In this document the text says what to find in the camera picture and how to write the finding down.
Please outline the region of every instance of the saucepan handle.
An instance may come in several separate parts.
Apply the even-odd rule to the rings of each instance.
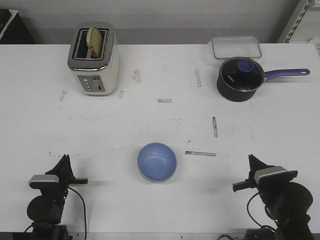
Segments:
[[[310,70],[307,68],[299,69],[279,69],[273,71],[266,71],[266,80],[274,79],[282,76],[306,76],[310,74]]]

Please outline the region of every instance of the blue bowl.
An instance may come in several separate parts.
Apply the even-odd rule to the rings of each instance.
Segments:
[[[145,145],[138,155],[141,175],[151,182],[164,182],[171,178],[177,168],[175,153],[163,143],[152,142]]]

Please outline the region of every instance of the gray wall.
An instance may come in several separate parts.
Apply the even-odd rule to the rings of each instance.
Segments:
[[[203,44],[254,35],[275,43],[299,0],[2,0],[39,44],[70,44],[86,21],[111,23],[120,44]]]

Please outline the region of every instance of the toaster slot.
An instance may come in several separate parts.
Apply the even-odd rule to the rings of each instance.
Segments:
[[[105,47],[106,47],[107,40],[108,40],[109,30],[108,29],[99,29],[99,32],[103,38],[101,57],[96,58],[96,57],[91,56],[91,52],[87,46],[88,29],[81,29],[79,31],[77,43],[75,45],[73,59],[75,59],[75,60],[102,60],[104,58],[104,52],[105,52]]]

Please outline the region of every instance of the plastic food container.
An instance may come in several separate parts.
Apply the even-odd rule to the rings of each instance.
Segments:
[[[259,40],[255,36],[219,36],[213,37],[211,43],[216,69],[230,58],[246,57],[257,60],[262,56]]]

